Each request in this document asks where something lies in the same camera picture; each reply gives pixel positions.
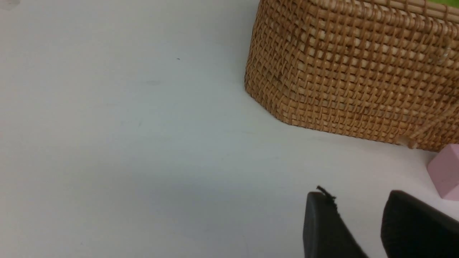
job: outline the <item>woven rattan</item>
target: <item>woven rattan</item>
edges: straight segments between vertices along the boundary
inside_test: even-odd
[[[439,151],[459,143],[458,23],[420,0],[261,0],[245,87],[288,124]]]

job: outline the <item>white floor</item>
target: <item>white floor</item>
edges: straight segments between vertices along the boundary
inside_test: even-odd
[[[322,185],[372,258],[433,153],[288,126],[243,88],[256,0],[0,10],[0,257],[302,258]]]

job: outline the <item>black object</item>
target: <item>black object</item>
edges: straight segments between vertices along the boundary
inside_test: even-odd
[[[306,258],[367,258],[342,221],[335,197],[318,186],[306,202]],[[403,191],[384,208],[381,239],[389,258],[459,258],[459,222]]]
[[[318,189],[322,192],[310,192],[306,202],[306,258],[367,258],[338,214],[335,198],[320,186]]]
[[[403,191],[389,196],[381,239],[389,258],[459,258],[459,222]]]

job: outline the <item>frayed thread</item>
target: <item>frayed thread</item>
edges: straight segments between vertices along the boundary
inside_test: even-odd
[[[317,186],[317,189],[318,189],[319,191],[321,191],[321,192],[325,195],[325,197],[327,198],[327,201],[328,201],[331,205],[333,205],[333,207],[335,208],[336,211],[338,211],[338,205],[336,205],[336,202],[335,202],[336,197],[333,196],[333,195],[331,195],[329,192],[327,192],[327,190],[325,190],[322,186],[319,186],[319,185],[318,185],[318,186]]]

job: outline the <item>green object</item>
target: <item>green object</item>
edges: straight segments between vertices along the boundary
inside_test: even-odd
[[[459,0],[429,0],[429,1],[433,3],[439,3],[442,5],[459,8]]]

